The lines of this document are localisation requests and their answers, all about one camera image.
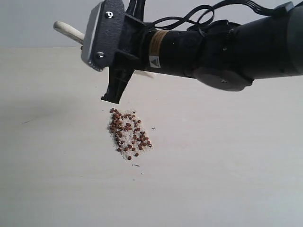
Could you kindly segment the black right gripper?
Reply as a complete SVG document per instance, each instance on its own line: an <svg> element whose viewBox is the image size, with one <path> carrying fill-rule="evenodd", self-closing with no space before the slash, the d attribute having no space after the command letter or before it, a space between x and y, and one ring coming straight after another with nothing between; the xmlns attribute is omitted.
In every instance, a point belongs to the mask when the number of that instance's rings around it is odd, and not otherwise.
<svg viewBox="0 0 303 227"><path fill-rule="evenodd" d="M119 104L134 70L191 78L202 43L197 31L156 30L125 15L118 50L109 66L107 91L101 100Z"/></svg>

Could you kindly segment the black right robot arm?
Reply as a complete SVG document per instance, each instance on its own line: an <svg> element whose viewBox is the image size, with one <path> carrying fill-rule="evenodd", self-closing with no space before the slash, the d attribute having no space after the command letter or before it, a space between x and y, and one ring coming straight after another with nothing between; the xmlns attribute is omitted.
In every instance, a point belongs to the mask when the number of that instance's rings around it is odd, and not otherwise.
<svg viewBox="0 0 303 227"><path fill-rule="evenodd" d="M122 40L102 100L119 103L135 70L196 79L231 92L257 79L302 75L302 4L287 2L274 9L250 0L241 4L262 18L243 25L209 19L185 31L177 31L176 23L143 25L129 41Z"/></svg>

